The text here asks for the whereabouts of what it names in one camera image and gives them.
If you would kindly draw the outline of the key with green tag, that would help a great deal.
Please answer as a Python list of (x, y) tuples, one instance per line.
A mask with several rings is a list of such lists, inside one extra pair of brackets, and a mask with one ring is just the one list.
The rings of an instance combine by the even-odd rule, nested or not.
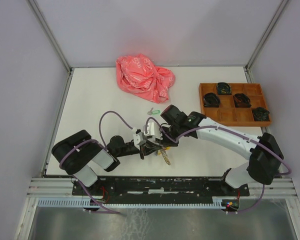
[(149, 116), (158, 115), (160, 113), (161, 113), (161, 111), (159, 109), (154, 109), (153, 107), (147, 112), (147, 114)]

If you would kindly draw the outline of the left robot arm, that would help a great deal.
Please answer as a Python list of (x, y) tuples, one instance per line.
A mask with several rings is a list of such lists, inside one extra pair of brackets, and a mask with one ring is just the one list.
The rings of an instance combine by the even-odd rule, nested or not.
[(139, 155), (144, 159), (159, 149), (161, 146), (149, 141), (140, 130), (136, 131), (130, 142), (115, 135), (106, 146), (93, 139), (86, 130), (81, 130), (55, 144), (51, 153), (59, 162), (60, 169), (78, 179), (89, 195), (96, 195), (101, 189), (101, 183), (97, 174), (88, 166), (89, 162), (111, 172), (120, 165), (119, 157)]

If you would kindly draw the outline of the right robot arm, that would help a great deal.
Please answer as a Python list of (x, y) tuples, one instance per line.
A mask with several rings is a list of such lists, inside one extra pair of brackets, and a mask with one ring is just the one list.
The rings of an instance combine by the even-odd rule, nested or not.
[(246, 159), (246, 163), (228, 169), (221, 177), (219, 189), (226, 196), (251, 182), (270, 185), (279, 175), (284, 156), (275, 137), (267, 132), (261, 136), (243, 133), (196, 111), (186, 115), (174, 105), (168, 106), (160, 116), (169, 125), (162, 133), (170, 142), (193, 137), (225, 147)]

